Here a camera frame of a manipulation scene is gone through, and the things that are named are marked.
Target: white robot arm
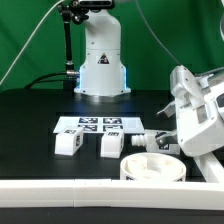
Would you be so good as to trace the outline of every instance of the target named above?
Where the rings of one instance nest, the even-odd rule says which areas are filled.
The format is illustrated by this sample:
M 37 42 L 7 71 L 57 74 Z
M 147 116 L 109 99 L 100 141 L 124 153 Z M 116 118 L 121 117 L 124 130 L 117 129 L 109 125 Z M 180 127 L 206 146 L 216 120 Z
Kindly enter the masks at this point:
M 107 12 L 114 6 L 114 0 L 73 0 L 69 5 L 74 23 L 85 20 L 86 59 L 74 90 L 79 98 L 112 102 L 126 98 L 131 91 L 126 87 L 126 68 L 120 61 L 121 26 Z

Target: robot camera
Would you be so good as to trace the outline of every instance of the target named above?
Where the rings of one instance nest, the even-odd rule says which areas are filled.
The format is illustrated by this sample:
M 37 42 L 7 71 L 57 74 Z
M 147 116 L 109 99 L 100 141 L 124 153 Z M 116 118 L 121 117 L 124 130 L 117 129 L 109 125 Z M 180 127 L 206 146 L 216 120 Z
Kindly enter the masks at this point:
M 114 7 L 114 0 L 94 0 L 94 1 L 89 1 L 89 0 L 79 0 L 79 5 L 84 8 L 89 8 L 89 9 L 111 9 Z

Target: black cable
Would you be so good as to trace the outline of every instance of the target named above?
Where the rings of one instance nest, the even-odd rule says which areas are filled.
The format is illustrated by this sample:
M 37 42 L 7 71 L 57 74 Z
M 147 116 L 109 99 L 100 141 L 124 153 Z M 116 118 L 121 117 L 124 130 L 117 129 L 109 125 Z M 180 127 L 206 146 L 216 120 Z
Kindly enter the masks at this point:
M 173 56 L 173 54 L 163 45 L 163 43 L 159 40 L 159 38 L 156 36 L 154 31 L 150 27 L 148 21 L 145 18 L 144 13 L 142 12 L 142 9 L 141 9 L 141 7 L 139 5 L 138 0 L 135 0 L 135 2 L 136 2 L 137 9 L 139 11 L 139 14 L 140 14 L 141 18 L 143 19 L 143 21 L 144 21 L 145 25 L 147 26 L 147 28 L 148 28 L 149 32 L 151 33 L 151 35 L 155 38 L 155 40 L 160 45 L 160 47 L 162 47 L 166 51 L 166 53 L 168 53 L 169 56 L 177 63 L 177 65 L 181 65 L 181 63 Z
M 47 79 L 47 78 L 51 78 L 51 77 L 55 77 L 55 76 L 60 76 L 60 75 L 66 75 L 66 72 L 57 72 L 57 73 L 50 73 L 48 75 L 43 75 L 43 76 L 35 79 L 34 81 L 29 83 L 28 85 L 26 85 L 24 87 L 24 89 L 30 89 L 33 85 L 35 85 L 36 83 L 38 83 L 39 81 L 41 81 L 43 79 Z
M 64 81 L 64 79 L 43 80 L 43 81 L 38 81 L 38 82 L 33 83 L 32 86 L 35 85 L 35 84 L 39 84 L 39 83 L 46 83 L 46 82 L 63 82 L 63 81 Z

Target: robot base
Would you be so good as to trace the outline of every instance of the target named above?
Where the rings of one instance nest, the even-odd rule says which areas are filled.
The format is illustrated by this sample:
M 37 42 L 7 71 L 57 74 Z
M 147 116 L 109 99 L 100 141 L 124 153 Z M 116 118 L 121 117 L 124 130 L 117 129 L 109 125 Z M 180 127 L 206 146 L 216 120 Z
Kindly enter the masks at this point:
M 87 95 L 84 93 L 75 92 L 75 98 L 80 100 L 85 100 L 94 103 L 114 103 L 119 101 L 128 100 L 131 98 L 131 91 L 122 93 L 115 96 L 96 96 L 96 95 Z

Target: white cable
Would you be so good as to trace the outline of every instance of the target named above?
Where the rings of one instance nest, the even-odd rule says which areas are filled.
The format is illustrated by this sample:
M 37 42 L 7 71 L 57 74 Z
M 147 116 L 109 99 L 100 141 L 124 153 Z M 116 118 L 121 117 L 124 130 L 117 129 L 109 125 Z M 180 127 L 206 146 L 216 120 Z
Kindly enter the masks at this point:
M 11 64 L 11 66 L 9 67 L 8 71 L 5 73 L 4 77 L 2 78 L 1 82 L 0 82 L 0 86 L 2 85 L 2 83 L 4 82 L 4 80 L 7 78 L 7 76 L 9 75 L 9 73 L 11 72 L 11 70 L 13 69 L 14 65 L 16 64 L 16 62 L 18 61 L 18 59 L 20 58 L 20 56 L 22 55 L 22 53 L 24 52 L 24 50 L 26 49 L 26 47 L 28 46 L 28 44 L 30 43 L 30 41 L 32 40 L 32 38 L 34 37 L 34 35 L 36 34 L 37 30 L 40 28 L 40 26 L 42 25 L 42 23 L 44 22 L 44 20 L 47 18 L 47 16 L 53 11 L 53 9 L 60 4 L 61 2 L 64 2 L 65 0 L 60 0 L 58 1 L 56 4 L 54 4 L 49 10 L 48 12 L 45 14 L 45 16 L 41 19 L 41 21 L 38 23 L 37 27 L 35 28 L 35 30 L 33 31 L 33 33 L 30 35 L 29 39 L 27 40 L 27 42 L 25 43 L 25 45 L 23 46 L 22 50 L 19 52 L 19 54 L 17 55 L 17 57 L 15 58 L 15 60 L 13 61 L 13 63 Z

